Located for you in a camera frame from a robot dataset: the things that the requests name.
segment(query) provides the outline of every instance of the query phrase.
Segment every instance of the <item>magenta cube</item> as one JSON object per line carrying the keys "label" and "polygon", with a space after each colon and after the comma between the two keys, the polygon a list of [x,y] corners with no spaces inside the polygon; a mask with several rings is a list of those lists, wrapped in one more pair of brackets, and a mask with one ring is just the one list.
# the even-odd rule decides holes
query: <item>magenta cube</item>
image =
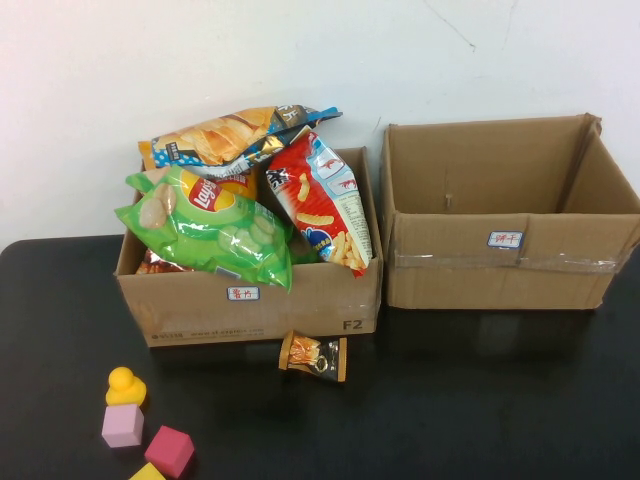
{"label": "magenta cube", "polygon": [[135,403],[107,407],[102,424],[102,438],[111,448],[140,445],[143,423],[144,416]]}
{"label": "magenta cube", "polygon": [[173,428],[160,427],[144,458],[160,472],[178,478],[193,455],[191,437]]}

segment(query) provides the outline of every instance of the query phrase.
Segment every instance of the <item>snack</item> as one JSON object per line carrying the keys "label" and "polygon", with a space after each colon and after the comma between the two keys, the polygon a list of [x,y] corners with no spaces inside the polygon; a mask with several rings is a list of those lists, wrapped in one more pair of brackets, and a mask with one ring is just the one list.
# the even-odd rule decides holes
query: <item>snack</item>
{"label": "snack", "polygon": [[139,144],[145,169],[180,165],[204,178],[249,170],[288,146],[305,127],[342,115],[301,105],[243,110]]}
{"label": "snack", "polygon": [[[129,175],[126,179],[126,183],[135,188],[136,190],[146,193],[156,185],[164,175],[167,174],[171,167],[153,168],[144,172],[135,173]],[[231,177],[219,178],[212,180],[219,186],[243,197],[255,200],[257,196],[258,186],[256,182],[255,170],[250,170],[246,173],[240,173],[238,175],[232,175]],[[160,185],[154,194],[157,198],[161,198],[165,211],[171,213],[173,211],[176,197],[175,191],[167,184]],[[172,262],[166,262],[160,258],[160,256],[147,249],[144,259],[140,263],[140,267],[136,273],[169,273],[169,272],[189,272],[193,271],[193,268],[184,267]]]}
{"label": "snack", "polygon": [[372,256],[371,239],[349,166],[309,132],[275,156],[267,178],[320,258],[363,275]]}
{"label": "snack", "polygon": [[[149,150],[151,149],[149,142],[138,142],[138,146],[140,151],[146,150],[147,148]],[[146,193],[167,174],[169,168],[170,167],[156,168],[155,165],[151,165],[151,168],[144,172],[129,175],[126,179],[127,185],[142,193]],[[223,178],[212,178],[211,181],[217,183],[225,190],[237,193],[251,200],[255,200],[258,195],[258,183],[255,170],[249,170],[248,172]]]}
{"label": "snack", "polygon": [[[140,181],[136,178],[128,183]],[[291,288],[287,232],[280,220],[259,203],[181,167],[171,167],[138,203],[117,209],[116,215],[152,252],[178,268]]]}
{"label": "snack", "polygon": [[320,341],[291,331],[282,342],[278,368],[301,370],[344,382],[347,378],[347,339]]}
{"label": "snack", "polygon": [[161,259],[157,253],[154,253],[147,248],[147,251],[144,254],[144,258],[142,259],[142,262],[140,262],[138,270],[136,270],[136,274],[194,271],[195,270],[193,268],[183,267],[182,265],[178,265],[177,263],[173,262],[166,262]]}

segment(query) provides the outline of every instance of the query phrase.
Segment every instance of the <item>yellow rubber duck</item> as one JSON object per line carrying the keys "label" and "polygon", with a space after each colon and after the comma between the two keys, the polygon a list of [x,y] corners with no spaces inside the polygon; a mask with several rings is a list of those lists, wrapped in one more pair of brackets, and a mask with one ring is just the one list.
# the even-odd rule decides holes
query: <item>yellow rubber duck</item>
{"label": "yellow rubber duck", "polygon": [[146,395],[147,386],[138,377],[134,377],[127,367],[114,368],[109,374],[107,405],[135,403],[140,406]]}

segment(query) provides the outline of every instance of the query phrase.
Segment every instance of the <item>yellow block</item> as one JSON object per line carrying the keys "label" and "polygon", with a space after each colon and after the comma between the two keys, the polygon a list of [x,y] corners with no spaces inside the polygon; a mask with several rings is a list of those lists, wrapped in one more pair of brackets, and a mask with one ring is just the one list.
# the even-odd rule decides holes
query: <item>yellow block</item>
{"label": "yellow block", "polygon": [[129,480],[165,480],[156,467],[147,463]]}

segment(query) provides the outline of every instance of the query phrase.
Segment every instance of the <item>red cube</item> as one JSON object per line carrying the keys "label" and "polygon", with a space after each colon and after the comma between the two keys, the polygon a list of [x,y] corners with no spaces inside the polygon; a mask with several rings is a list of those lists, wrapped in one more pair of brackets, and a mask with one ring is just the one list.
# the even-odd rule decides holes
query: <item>red cube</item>
{"label": "red cube", "polygon": [[160,472],[178,478],[194,452],[191,437],[173,428],[160,427],[144,458]]}

